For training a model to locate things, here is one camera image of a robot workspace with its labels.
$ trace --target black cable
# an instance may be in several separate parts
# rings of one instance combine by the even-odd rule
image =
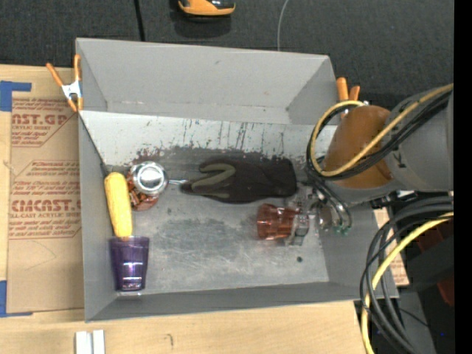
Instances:
[[[381,239],[381,235],[384,233],[385,230],[389,231],[392,226],[399,221],[405,220],[407,218],[411,217],[418,217],[419,215],[424,215],[424,214],[431,214],[431,213],[437,213],[437,215],[441,215],[445,212],[450,212],[454,210],[454,206],[452,204],[443,204],[443,205],[432,205],[432,206],[420,206],[417,209],[409,209],[406,211],[399,211],[393,218],[390,219],[390,221],[386,222],[376,233],[374,238],[371,241],[369,250],[367,252],[367,263],[366,263],[366,268],[364,269],[363,274],[361,275],[361,301],[363,307],[369,312],[369,308],[367,307],[367,304],[365,303],[365,292],[364,292],[364,280],[366,277],[369,275],[368,271],[372,264],[378,259],[380,256],[380,253],[384,251],[394,240],[397,240],[400,238],[400,236],[408,229],[410,229],[413,225],[418,225],[422,224],[425,222],[425,218],[423,216],[420,216],[417,218],[417,220],[410,222],[409,224],[406,224],[403,226],[401,229],[396,231],[390,239],[388,239],[385,243],[383,243],[381,246],[379,246],[379,249],[375,254],[374,250],[375,247],[377,246],[378,241]]]
[[[386,234],[392,228],[393,223],[397,223],[398,221],[409,218],[411,216],[424,215],[426,213],[431,213],[431,212],[444,213],[444,212],[451,211],[452,209],[454,209],[453,206],[450,204],[424,206],[424,204],[426,203],[425,201],[419,201],[419,202],[421,202],[421,203],[418,203],[420,207],[416,209],[411,208],[409,210],[406,210],[405,212],[399,212],[398,214],[396,214],[396,216],[393,219],[391,219],[391,221],[387,222],[379,229],[379,231],[376,233],[376,235],[374,236],[374,239],[372,240],[370,244],[368,255],[367,255],[367,266],[364,269],[364,273],[361,276],[361,301],[367,313],[369,313],[371,317],[376,316],[376,318],[378,319],[380,323],[378,325],[379,330],[383,332],[387,332],[389,335],[391,335],[392,338],[394,338],[398,344],[400,344],[405,350],[407,350],[408,353],[416,353],[417,351],[415,350],[415,348],[413,348],[413,346],[411,346],[408,340],[404,337],[406,336],[406,332],[404,331],[404,329],[400,329],[401,333],[396,331],[393,328],[393,326],[390,324],[390,322],[387,320],[384,312],[381,310],[378,300],[375,297],[375,292],[372,286],[372,274],[370,273],[369,270],[370,270],[370,266],[375,262],[375,259],[377,257],[382,258],[382,254],[384,250],[393,242],[393,240],[399,238],[407,229],[410,229],[412,226],[416,226],[418,224],[424,223],[424,218],[418,218],[415,222],[409,223],[408,225],[404,226],[401,230],[396,232],[390,239],[385,240],[385,242],[380,244],[379,250],[374,255],[373,252],[375,250],[375,247],[377,246],[378,241],[382,237],[386,238]],[[369,289],[369,295],[372,302],[371,310],[367,308],[367,305],[365,302],[364,280],[367,280],[367,287]]]
[[[389,234],[389,231],[387,231],[387,230],[383,233],[379,245],[382,246],[383,244],[385,244],[385,242],[388,240],[387,239],[388,234]],[[385,260],[385,258],[386,258],[386,252],[382,251],[380,256],[378,257],[378,265],[379,266]],[[394,326],[396,326],[399,334],[405,340],[408,340],[409,339],[408,333],[406,332],[405,327],[403,326],[402,322],[400,321],[400,319],[398,317],[398,314],[397,314],[397,311],[395,310],[395,307],[394,307],[394,305],[392,303],[392,300],[390,298],[389,290],[388,290],[388,287],[386,285],[385,277],[381,278],[381,287],[382,287],[382,292],[383,292],[383,300],[385,301],[385,306],[387,307],[387,310],[389,311],[389,314],[390,314],[390,317],[392,319],[392,322],[393,322]]]
[[[139,0],[133,0],[134,10],[136,11],[136,20],[138,21],[139,37],[142,42],[146,42],[145,28],[142,23],[141,8],[139,6]]]

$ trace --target black cord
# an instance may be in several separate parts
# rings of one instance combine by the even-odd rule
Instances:
[[[443,204],[443,205],[436,204],[435,205],[434,203],[436,203],[436,199],[434,199],[433,201],[426,201],[426,200],[418,201],[416,202],[416,204],[412,204],[411,208],[407,209],[406,211],[400,211],[398,214],[396,214],[396,216],[394,216],[393,219],[391,219],[391,221],[384,224],[376,233],[376,235],[374,236],[374,239],[372,240],[370,244],[368,255],[367,255],[367,265],[366,265],[366,268],[364,269],[364,273],[361,276],[361,301],[367,313],[370,314],[371,318],[375,316],[375,318],[378,320],[379,330],[386,337],[390,335],[408,353],[417,353],[417,351],[409,343],[406,331],[404,330],[404,327],[402,326],[398,317],[397,319],[393,317],[393,316],[396,316],[395,309],[391,309],[389,311],[391,313],[394,313],[394,315],[391,316],[391,319],[394,320],[394,324],[395,325],[398,324],[400,326],[400,328],[397,326],[397,330],[392,326],[392,324],[389,322],[389,320],[385,316],[384,312],[381,310],[380,304],[378,303],[378,300],[375,297],[375,292],[373,290],[372,273],[370,271],[370,267],[372,266],[372,264],[375,262],[377,258],[379,258],[380,261],[383,261],[383,258],[385,258],[384,251],[393,242],[393,240],[399,238],[407,229],[410,229],[412,226],[417,226],[418,224],[424,223],[425,218],[424,217],[417,218],[414,222],[410,222],[409,224],[404,226],[401,230],[396,232],[390,239],[386,240],[388,232],[392,228],[393,223],[397,223],[398,221],[404,220],[406,218],[410,218],[411,216],[424,215],[426,213],[431,214],[432,212],[444,213],[444,212],[449,212],[452,209],[454,209],[454,207],[451,204]],[[376,254],[373,254],[379,240],[381,241],[379,244],[380,248]],[[364,281],[367,281],[367,287],[369,289],[368,292],[369,292],[369,296],[372,303],[371,310],[367,308],[367,305],[365,302]],[[388,295],[386,284],[383,285],[383,292],[384,292],[385,300],[389,300],[390,296]]]
[[[139,37],[142,42],[146,42],[145,28],[142,23],[141,8],[139,6],[139,0],[133,0],[133,2],[134,2],[134,10],[136,11],[136,19],[138,21]]]

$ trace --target clear plastic cup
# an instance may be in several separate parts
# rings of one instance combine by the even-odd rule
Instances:
[[[148,269],[149,237],[113,237],[110,239],[110,250],[115,290],[144,289]]]

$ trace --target gray bin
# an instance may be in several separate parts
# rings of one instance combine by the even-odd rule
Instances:
[[[377,229],[368,205],[352,210],[346,237],[310,231],[302,246],[284,246],[258,240],[256,214],[286,201],[229,205],[170,185],[133,213],[134,234],[151,239],[144,290],[114,290],[108,249],[101,161],[126,169],[152,158],[170,178],[189,179],[212,156],[283,156],[306,181],[306,145],[337,99],[329,57],[83,38],[76,46],[86,321],[359,298]],[[320,153],[335,128],[320,136]]]

